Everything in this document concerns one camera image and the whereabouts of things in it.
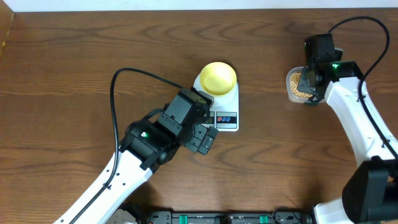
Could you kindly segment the yellow plastic bowl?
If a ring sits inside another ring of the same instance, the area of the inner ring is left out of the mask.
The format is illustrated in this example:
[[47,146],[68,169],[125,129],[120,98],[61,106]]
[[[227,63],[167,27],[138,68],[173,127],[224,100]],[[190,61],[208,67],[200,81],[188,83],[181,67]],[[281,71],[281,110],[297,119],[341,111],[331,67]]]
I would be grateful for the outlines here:
[[211,95],[222,96],[233,90],[237,84],[234,69],[223,62],[212,62],[200,72],[200,85]]

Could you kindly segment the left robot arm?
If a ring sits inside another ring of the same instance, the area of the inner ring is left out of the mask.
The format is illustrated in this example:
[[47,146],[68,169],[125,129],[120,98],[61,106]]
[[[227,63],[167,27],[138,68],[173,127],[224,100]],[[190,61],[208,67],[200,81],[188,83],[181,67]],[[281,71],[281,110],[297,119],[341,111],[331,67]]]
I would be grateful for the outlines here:
[[218,130],[204,126],[214,98],[182,88],[164,108],[131,123],[105,169],[57,223],[105,223],[180,147],[207,154]]

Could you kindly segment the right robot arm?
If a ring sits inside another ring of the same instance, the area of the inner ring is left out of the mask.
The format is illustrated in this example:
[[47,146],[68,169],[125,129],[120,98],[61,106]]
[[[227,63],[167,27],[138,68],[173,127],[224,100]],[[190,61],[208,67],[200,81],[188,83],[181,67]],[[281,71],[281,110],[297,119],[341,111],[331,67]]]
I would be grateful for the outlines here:
[[314,223],[379,223],[397,219],[397,139],[368,95],[364,75],[331,34],[304,40],[305,62],[298,90],[310,102],[325,101],[337,115],[358,168],[341,197],[313,208]]

